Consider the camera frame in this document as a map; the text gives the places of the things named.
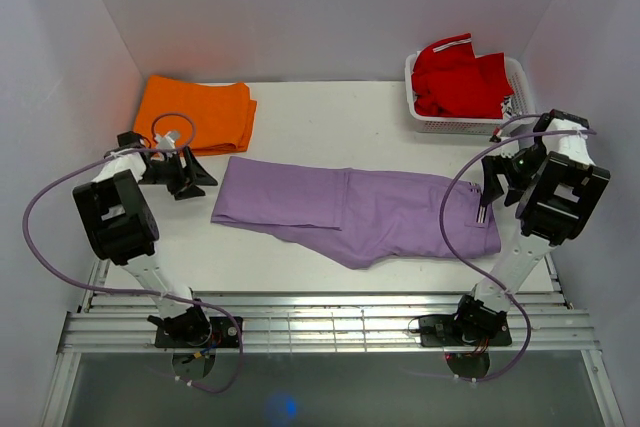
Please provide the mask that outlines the purple trousers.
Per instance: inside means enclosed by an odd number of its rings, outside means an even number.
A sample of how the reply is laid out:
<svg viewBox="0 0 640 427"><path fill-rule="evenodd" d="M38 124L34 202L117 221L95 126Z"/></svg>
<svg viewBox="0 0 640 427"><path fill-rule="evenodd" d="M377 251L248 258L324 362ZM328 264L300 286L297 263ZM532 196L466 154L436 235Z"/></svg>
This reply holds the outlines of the purple trousers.
<svg viewBox="0 0 640 427"><path fill-rule="evenodd" d="M398 171L327 169L230 159L214 224L297 243L349 268L392 258L494 255L492 211L469 182Z"/></svg>

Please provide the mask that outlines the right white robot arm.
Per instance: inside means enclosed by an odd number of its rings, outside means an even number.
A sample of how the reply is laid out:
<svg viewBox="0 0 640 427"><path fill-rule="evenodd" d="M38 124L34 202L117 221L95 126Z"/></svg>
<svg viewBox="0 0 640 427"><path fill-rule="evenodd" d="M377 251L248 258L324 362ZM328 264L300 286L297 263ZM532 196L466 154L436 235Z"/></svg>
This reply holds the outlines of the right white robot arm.
<svg viewBox="0 0 640 427"><path fill-rule="evenodd" d="M533 144L514 156L482 159L481 205L500 198L514 205L518 227L489 276L458 304L451 329L464 344L487 343L508 332L510 297L543 257L582 232L610 181L610 172L588 153L587 119L553 109L532 132Z"/></svg>

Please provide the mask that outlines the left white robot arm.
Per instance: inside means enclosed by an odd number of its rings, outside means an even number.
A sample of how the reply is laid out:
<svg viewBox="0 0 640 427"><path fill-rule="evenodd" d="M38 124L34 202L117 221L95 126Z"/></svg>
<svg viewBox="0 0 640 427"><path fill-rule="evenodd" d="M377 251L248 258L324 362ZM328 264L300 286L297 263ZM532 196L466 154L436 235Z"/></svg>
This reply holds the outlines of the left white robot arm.
<svg viewBox="0 0 640 427"><path fill-rule="evenodd" d="M72 195L97 257L122 267L142 289L154 293L159 314L148 321L171 340L200 347L211 339L212 323L200 306L176 300L193 300L193 293L161 267L159 228L140 189L164 185L180 201L203 197L204 187L218 184L190 148L176 150L179 137L176 131L157 136L160 151L151 153L143 135L120 134L118 148L109 153L100 173L74 188Z"/></svg>

